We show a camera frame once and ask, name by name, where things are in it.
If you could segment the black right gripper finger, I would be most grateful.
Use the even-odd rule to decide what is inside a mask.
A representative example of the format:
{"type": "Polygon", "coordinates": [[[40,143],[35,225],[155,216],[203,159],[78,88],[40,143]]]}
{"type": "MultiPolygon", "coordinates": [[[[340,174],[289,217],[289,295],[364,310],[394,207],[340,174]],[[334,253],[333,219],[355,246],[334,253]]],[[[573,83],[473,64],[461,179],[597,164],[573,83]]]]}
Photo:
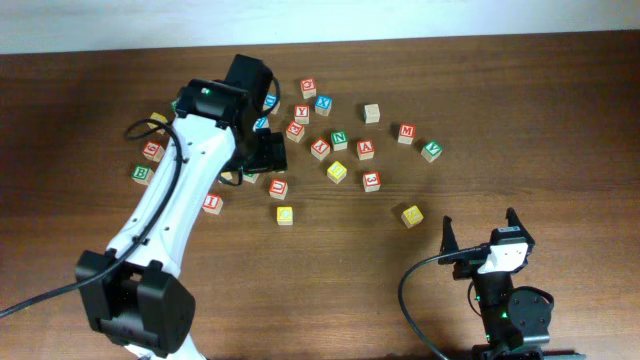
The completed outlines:
{"type": "Polygon", "coordinates": [[[450,254],[459,251],[459,246],[452,228],[452,219],[449,216],[444,216],[442,226],[442,240],[440,245],[440,258],[438,259],[438,263],[452,264],[455,262],[455,259],[450,257],[450,254]]]}
{"type": "Polygon", "coordinates": [[[521,221],[518,218],[518,215],[514,208],[509,207],[506,210],[505,218],[507,220],[508,227],[518,227],[519,229],[523,228],[521,221]]]}

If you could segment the green R block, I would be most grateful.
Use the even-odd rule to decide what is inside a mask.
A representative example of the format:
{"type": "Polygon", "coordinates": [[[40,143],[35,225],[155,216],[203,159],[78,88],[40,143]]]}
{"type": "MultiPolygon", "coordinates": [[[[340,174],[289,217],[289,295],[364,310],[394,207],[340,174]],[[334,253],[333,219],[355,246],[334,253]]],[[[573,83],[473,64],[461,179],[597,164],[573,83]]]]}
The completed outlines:
{"type": "Polygon", "coordinates": [[[243,174],[243,180],[245,182],[249,182],[249,183],[252,183],[252,184],[255,184],[257,182],[258,178],[259,178],[259,174],[258,173],[253,173],[253,174],[244,173],[243,174]]]}

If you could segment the yellow C block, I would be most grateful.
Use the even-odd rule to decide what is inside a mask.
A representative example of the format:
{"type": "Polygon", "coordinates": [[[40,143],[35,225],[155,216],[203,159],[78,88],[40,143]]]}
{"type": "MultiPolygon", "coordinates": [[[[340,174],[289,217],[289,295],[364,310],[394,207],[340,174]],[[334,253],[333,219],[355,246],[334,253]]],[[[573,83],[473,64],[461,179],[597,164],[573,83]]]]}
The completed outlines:
{"type": "Polygon", "coordinates": [[[292,225],[294,223],[293,208],[289,206],[279,206],[276,211],[276,221],[280,226],[292,225]]]}

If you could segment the red I block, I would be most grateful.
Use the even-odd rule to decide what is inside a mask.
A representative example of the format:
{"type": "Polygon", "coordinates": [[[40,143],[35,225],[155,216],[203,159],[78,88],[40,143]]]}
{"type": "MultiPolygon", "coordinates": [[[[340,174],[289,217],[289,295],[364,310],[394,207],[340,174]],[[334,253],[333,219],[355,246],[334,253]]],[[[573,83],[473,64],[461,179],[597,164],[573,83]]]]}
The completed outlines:
{"type": "Polygon", "coordinates": [[[220,196],[216,194],[207,194],[203,201],[202,209],[206,213],[219,215],[222,210],[223,204],[224,202],[220,196]]]}

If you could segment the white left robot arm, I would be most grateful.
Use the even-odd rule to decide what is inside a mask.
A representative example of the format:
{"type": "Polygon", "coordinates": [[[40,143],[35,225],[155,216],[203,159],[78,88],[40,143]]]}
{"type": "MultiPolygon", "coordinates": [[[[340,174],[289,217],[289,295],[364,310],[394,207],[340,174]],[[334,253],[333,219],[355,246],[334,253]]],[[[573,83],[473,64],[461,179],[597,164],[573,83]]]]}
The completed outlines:
{"type": "Polygon", "coordinates": [[[224,171],[284,171],[284,137],[255,129],[279,86],[263,61],[236,55],[222,80],[180,89],[170,140],[143,197],[102,253],[76,265],[92,330],[140,359],[199,359],[190,335],[194,296],[179,282],[188,239],[205,197],[224,171]]]}

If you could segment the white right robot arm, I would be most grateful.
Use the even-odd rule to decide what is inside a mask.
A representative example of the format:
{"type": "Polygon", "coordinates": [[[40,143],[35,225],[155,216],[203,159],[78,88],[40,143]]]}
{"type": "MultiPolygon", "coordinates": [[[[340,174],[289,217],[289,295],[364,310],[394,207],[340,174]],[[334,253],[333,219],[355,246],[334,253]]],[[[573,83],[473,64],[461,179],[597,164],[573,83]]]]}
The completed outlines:
{"type": "Polygon", "coordinates": [[[541,346],[550,341],[554,298],[534,287],[513,285],[512,276],[528,264],[535,240],[514,209],[506,210],[506,220],[487,243],[461,249],[452,219],[444,217],[438,263],[452,264],[453,279],[470,280],[479,297],[487,343],[472,348],[474,359],[542,359],[541,346]]]}

